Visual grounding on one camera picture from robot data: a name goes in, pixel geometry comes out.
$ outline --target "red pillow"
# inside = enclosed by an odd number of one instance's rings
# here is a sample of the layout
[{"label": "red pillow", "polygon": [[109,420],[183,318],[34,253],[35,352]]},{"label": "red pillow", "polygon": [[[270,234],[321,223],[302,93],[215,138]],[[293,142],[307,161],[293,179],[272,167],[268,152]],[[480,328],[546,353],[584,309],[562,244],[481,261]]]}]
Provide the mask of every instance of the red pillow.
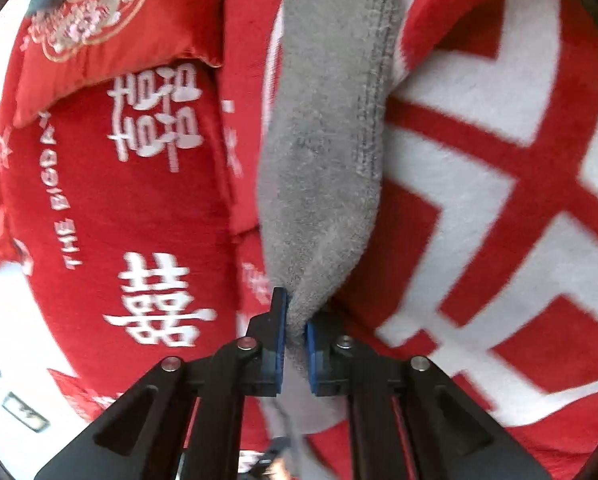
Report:
[{"label": "red pillow", "polygon": [[206,65],[82,89],[14,129],[6,159],[0,187],[30,288],[84,388],[116,398],[162,357],[198,359],[234,338],[225,155]]},{"label": "red pillow", "polygon": [[89,85],[174,59],[221,63],[221,0],[67,0],[32,18],[14,126]]}]

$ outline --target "white floor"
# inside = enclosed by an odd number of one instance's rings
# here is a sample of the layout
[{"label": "white floor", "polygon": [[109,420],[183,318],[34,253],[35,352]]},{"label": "white floor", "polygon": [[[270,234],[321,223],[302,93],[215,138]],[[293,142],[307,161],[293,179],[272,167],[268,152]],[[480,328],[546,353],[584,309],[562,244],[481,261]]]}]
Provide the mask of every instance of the white floor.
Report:
[{"label": "white floor", "polygon": [[[14,37],[29,0],[10,0],[0,13],[0,96]],[[37,471],[85,426],[47,373],[72,374],[50,335],[19,266],[0,270],[0,459],[16,480]],[[12,392],[47,418],[41,433],[3,409]]]}]

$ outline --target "white chinese character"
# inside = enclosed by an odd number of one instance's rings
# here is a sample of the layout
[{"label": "white chinese character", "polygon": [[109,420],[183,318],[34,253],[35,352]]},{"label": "white chinese character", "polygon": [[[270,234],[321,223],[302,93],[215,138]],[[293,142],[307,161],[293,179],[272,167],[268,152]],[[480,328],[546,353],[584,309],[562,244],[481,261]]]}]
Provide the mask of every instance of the white chinese character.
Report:
[{"label": "white chinese character", "polygon": [[[146,260],[139,253],[126,253],[128,270],[119,273],[119,278],[128,280],[130,286],[122,285],[124,292],[145,292],[150,290],[172,290],[186,288],[188,283],[179,280],[188,274],[188,267],[178,267],[172,254],[153,253],[157,269],[147,269]],[[194,346],[199,329],[192,325],[179,325],[186,319],[212,321],[217,313],[210,308],[201,308],[191,314],[183,314],[185,308],[194,301],[186,290],[176,290],[161,294],[140,294],[123,296],[122,301],[131,316],[104,316],[115,326],[125,326],[126,332],[141,344],[164,343],[166,346]]]},{"label": "white chinese character", "polygon": [[39,127],[44,130],[48,126],[48,120],[50,118],[50,112],[39,112]]},{"label": "white chinese character", "polygon": [[[163,79],[159,88],[156,88],[155,73]],[[143,157],[155,156],[166,149],[170,171],[179,171],[177,149],[196,148],[203,143],[203,137],[197,130],[195,111],[186,106],[173,115],[170,101],[179,103],[199,99],[201,90],[196,88],[195,75],[195,66],[192,63],[184,63],[179,65],[176,71],[162,66],[154,70],[145,70],[137,78],[129,74],[126,76],[125,87],[121,77],[115,79],[114,89],[108,91],[108,95],[115,98],[112,114],[113,133],[108,139],[115,141],[120,161],[128,160],[128,149]],[[153,115],[142,115],[136,125],[130,117],[125,117],[122,123],[124,97],[128,105],[140,111],[152,110],[161,102],[161,111]],[[157,132],[157,123],[162,125],[162,132]]]},{"label": "white chinese character", "polygon": [[[177,260],[172,254],[153,253],[158,269],[146,269],[146,260],[139,253],[126,253],[125,261],[128,270],[119,273],[119,278],[128,280],[130,286],[122,285],[124,292],[143,292],[146,290],[169,290],[170,288],[186,288],[188,283],[180,282],[177,278],[189,273],[188,267],[176,267]],[[161,283],[148,284],[146,279],[150,276],[159,276]]]},{"label": "white chinese character", "polygon": [[44,133],[41,135],[41,139],[39,139],[39,141],[42,142],[43,144],[57,144],[57,141],[55,140],[54,135],[55,135],[55,127],[48,126],[44,130]]},{"label": "white chinese character", "polygon": [[61,222],[55,222],[55,233],[57,233],[57,236],[73,235],[75,232],[76,230],[74,229],[74,221],[70,218],[67,218]]}]

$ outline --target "red and white blanket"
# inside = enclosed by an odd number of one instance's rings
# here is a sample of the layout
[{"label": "red and white blanket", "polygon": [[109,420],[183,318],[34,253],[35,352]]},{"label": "red and white blanket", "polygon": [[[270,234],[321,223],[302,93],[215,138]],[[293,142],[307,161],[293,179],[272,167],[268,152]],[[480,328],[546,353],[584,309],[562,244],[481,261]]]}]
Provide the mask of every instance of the red and white blanket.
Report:
[{"label": "red and white blanket", "polygon": [[[281,1],[224,0],[218,73],[120,74],[21,129],[15,47],[0,260],[26,255],[78,375],[55,380],[86,417],[268,307],[255,175]],[[350,330],[430,356],[571,479],[598,443],[598,31],[577,0],[413,0],[394,80],[377,226],[338,294]],[[242,448],[260,450],[255,404],[245,426]],[[350,478],[345,422],[308,438]]]}]

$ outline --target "white cross pattern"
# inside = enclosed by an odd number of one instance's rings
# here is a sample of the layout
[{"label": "white cross pattern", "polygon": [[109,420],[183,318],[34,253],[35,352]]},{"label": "white cross pattern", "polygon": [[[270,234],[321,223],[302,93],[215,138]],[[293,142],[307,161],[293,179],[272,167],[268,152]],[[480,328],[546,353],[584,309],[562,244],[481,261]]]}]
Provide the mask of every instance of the white cross pattern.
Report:
[{"label": "white cross pattern", "polygon": [[153,253],[153,258],[157,267],[148,269],[146,259],[140,253],[126,253],[124,259],[128,270],[120,272],[119,278],[129,284],[121,285],[121,289],[131,294],[160,292],[122,296],[122,303],[131,315],[103,317],[111,325],[126,327],[126,332],[140,344],[162,342],[169,347],[195,346],[199,329],[191,324],[179,325],[179,322],[191,319],[213,321],[217,319],[217,312],[211,308],[200,308],[184,313],[195,298],[187,290],[174,289],[188,287],[187,282],[180,280],[189,273],[188,267],[178,267],[173,254]]},{"label": "white cross pattern", "polygon": [[[156,88],[155,75],[163,79]],[[142,157],[155,156],[167,151],[170,171],[179,171],[177,150],[198,148],[204,142],[197,129],[195,110],[189,106],[172,112],[171,104],[192,102],[201,97],[202,91],[196,85],[196,69],[192,63],[180,64],[176,70],[161,66],[154,70],[144,70],[138,75],[118,76],[114,88],[108,95],[115,100],[112,112],[112,134],[118,159],[128,161],[128,150]],[[137,121],[132,117],[122,118],[125,104],[135,110],[148,111],[161,102],[161,111],[153,115],[142,115]],[[157,133],[157,123],[163,130]]]},{"label": "white cross pattern", "polygon": [[377,336],[395,348],[425,330],[437,343],[430,358],[450,376],[464,373],[505,426],[532,424],[597,393],[598,380],[546,392],[493,348],[560,295],[598,322],[598,238],[568,213],[557,215],[508,285],[459,327],[439,305],[482,245],[514,180],[411,130],[389,128],[385,153],[387,176],[442,213],[399,308]]},{"label": "white cross pattern", "polygon": [[559,9],[559,0],[506,0],[496,59],[434,50],[396,95],[530,146],[557,73]]}]

